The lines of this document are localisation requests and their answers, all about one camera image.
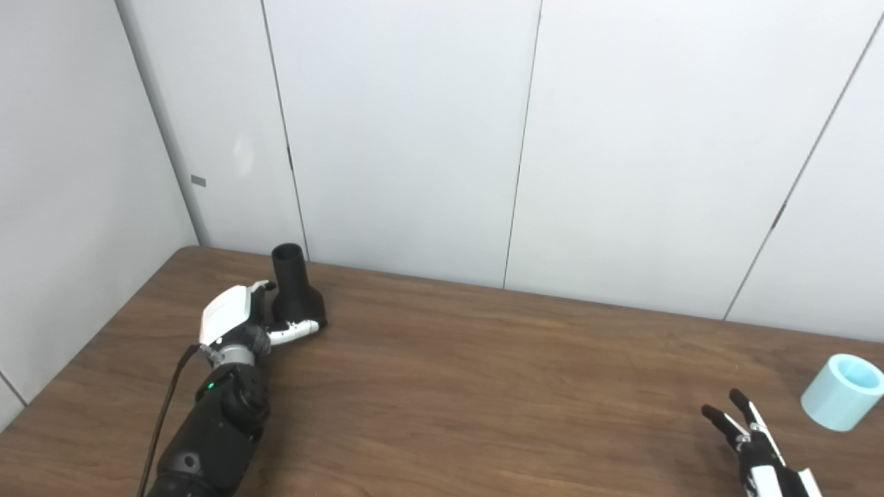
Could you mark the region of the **white and black left hand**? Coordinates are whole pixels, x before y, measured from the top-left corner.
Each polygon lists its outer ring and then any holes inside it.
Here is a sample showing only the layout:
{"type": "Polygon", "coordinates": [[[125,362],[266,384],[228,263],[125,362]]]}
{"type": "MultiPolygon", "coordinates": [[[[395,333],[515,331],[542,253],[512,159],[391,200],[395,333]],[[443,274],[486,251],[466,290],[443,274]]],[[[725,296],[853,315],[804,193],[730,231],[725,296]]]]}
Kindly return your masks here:
{"type": "Polygon", "coordinates": [[[251,286],[236,285],[215,297],[202,312],[199,345],[213,367],[225,364],[255,365],[271,350],[321,330],[311,319],[300,322],[265,322],[265,296],[277,289],[271,280],[251,286]]]}

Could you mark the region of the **white and black right hand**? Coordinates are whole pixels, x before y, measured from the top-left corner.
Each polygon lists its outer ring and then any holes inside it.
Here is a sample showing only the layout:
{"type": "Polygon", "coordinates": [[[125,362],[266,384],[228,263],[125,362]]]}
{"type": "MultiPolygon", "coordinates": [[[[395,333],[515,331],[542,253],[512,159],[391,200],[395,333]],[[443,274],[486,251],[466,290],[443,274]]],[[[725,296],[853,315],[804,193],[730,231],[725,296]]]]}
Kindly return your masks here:
{"type": "Polygon", "coordinates": [[[745,494],[820,496],[822,493],[811,469],[796,471],[787,465],[755,404],[738,388],[730,390],[729,399],[742,413],[745,427],[709,404],[701,406],[701,414],[724,435],[738,457],[738,474],[745,494]]]}

